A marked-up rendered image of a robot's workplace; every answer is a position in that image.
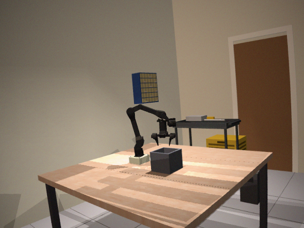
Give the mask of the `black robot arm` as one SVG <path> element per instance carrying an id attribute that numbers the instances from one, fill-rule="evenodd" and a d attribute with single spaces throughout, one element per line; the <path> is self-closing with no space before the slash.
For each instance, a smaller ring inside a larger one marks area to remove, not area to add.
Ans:
<path id="1" fill-rule="evenodd" d="M 134 134 L 135 134 L 135 138 L 136 138 L 136 145 L 134 146 L 134 154 L 135 154 L 134 157 L 144 156 L 143 149 L 141 148 L 141 147 L 143 147 L 144 139 L 143 139 L 143 136 L 141 136 L 140 133 L 139 133 L 139 129 L 138 129 L 136 119 L 135 119 L 135 112 L 138 111 L 138 110 L 143 110 L 143 111 L 149 112 L 149 113 L 154 114 L 157 117 L 161 118 L 161 119 L 157 120 L 157 122 L 159 122 L 159 127 L 160 128 L 165 128 L 165 127 L 167 127 L 167 125 L 169 127 L 175 127 L 176 126 L 176 119 L 175 118 L 168 118 L 164 111 L 155 110 L 155 109 L 149 108 L 147 106 L 144 106 L 142 104 L 139 104 L 139 105 L 137 105 L 133 108 L 132 107 L 128 108 L 126 110 L 126 113 L 131 120 L 132 127 L 133 127 Z M 163 119 L 165 119 L 165 120 L 163 120 Z M 166 130 L 159 132 L 159 138 L 165 138 L 166 136 L 168 136 L 168 132 Z"/>

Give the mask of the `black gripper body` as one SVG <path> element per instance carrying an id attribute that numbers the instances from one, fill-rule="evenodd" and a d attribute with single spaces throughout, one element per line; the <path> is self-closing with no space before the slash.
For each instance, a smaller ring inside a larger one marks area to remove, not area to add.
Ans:
<path id="1" fill-rule="evenodd" d="M 165 127 L 165 128 L 160 128 L 160 131 L 165 131 L 165 130 L 167 130 L 167 127 Z M 151 138 L 157 138 L 157 137 L 159 137 L 159 134 L 157 134 L 157 133 L 152 133 Z M 175 138 L 175 133 L 170 133 L 170 134 L 169 134 L 168 136 L 166 136 L 166 137 Z"/>

